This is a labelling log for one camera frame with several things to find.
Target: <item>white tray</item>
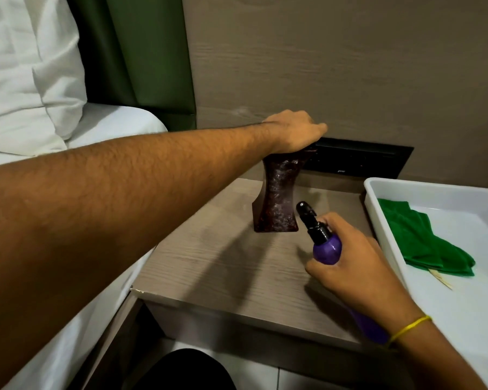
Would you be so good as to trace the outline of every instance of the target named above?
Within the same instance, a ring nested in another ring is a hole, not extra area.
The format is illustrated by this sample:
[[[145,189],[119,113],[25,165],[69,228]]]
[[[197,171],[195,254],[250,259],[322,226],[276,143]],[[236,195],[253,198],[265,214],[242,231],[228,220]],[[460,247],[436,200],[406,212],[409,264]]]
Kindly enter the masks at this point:
[[[369,178],[365,205],[378,241],[417,304],[488,384],[488,189]],[[378,199],[408,201],[428,214],[435,235],[475,259],[472,278],[442,276],[448,289],[428,271],[407,265]]]

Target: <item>headboard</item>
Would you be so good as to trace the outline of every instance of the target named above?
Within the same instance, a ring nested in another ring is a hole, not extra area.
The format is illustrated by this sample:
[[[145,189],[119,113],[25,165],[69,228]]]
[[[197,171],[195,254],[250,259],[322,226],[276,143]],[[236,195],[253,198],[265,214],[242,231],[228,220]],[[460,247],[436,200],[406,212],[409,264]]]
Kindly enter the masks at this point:
[[[182,0],[67,0],[91,102],[154,113],[169,131],[195,129]]]

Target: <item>yellow bracelet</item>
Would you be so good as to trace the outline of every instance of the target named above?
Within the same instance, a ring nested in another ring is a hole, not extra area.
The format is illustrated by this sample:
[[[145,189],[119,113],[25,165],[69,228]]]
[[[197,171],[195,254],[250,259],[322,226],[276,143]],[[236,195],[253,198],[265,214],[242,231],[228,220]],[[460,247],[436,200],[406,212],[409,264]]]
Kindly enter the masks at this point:
[[[415,322],[410,323],[407,327],[402,328],[396,334],[392,335],[390,337],[389,341],[385,344],[385,346],[389,347],[392,344],[392,342],[394,342],[396,339],[398,339],[404,333],[410,331],[411,329],[413,329],[414,327],[416,327],[417,325],[421,324],[423,321],[426,321],[426,320],[432,320],[432,318],[430,316],[426,315],[426,316],[423,316],[422,318],[417,319]]]

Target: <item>white pillow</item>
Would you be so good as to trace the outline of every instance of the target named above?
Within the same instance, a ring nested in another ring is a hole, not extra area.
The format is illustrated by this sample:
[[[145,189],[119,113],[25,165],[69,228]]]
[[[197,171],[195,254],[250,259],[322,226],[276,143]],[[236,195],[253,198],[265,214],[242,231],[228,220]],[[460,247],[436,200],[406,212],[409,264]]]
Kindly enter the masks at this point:
[[[0,0],[0,152],[65,150],[86,102],[66,0]]]

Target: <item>marbled vase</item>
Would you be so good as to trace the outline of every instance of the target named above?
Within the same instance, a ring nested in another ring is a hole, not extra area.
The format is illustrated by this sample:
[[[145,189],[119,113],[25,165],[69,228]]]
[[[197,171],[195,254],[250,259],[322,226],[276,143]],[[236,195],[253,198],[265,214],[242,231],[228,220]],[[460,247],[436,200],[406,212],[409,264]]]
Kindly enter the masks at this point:
[[[316,148],[294,153],[271,154],[262,160],[264,181],[252,204],[253,228],[256,232],[298,231],[294,217],[294,181]]]

